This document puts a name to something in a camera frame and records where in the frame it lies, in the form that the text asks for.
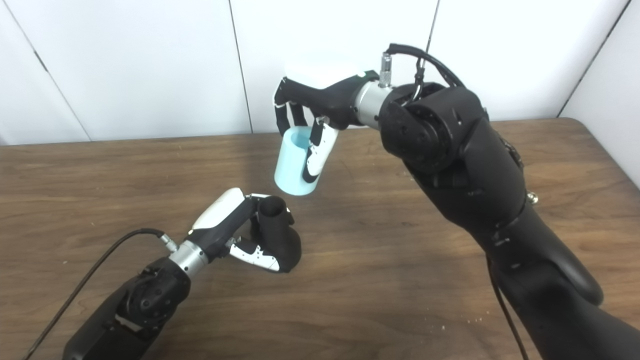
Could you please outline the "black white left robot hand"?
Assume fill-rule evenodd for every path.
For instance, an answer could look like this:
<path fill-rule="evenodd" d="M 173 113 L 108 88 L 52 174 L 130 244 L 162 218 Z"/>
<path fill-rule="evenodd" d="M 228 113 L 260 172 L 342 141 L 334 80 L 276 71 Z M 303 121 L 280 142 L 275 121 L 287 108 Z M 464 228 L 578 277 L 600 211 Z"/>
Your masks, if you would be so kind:
<path fill-rule="evenodd" d="M 232 256 L 270 272 L 281 271 L 274 255 L 247 237 L 235 236 L 247 222 L 258 225 L 258 206 L 267 194 L 244 194 L 238 187 L 225 191 L 195 221 L 186 240 L 198 248 L 206 264 Z"/>

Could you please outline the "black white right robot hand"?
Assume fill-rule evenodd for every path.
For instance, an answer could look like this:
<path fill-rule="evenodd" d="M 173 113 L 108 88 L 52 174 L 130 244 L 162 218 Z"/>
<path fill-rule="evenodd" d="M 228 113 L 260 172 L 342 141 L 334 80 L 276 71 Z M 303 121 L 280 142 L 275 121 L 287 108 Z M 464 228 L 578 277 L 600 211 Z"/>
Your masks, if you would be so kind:
<path fill-rule="evenodd" d="M 350 126 L 377 129 L 383 98 L 375 70 L 295 66 L 286 71 L 272 98 L 276 127 L 284 136 L 291 126 L 308 126 L 304 109 L 314 119 L 304 146 L 301 180 L 314 183 L 321 175 L 339 132 Z"/>

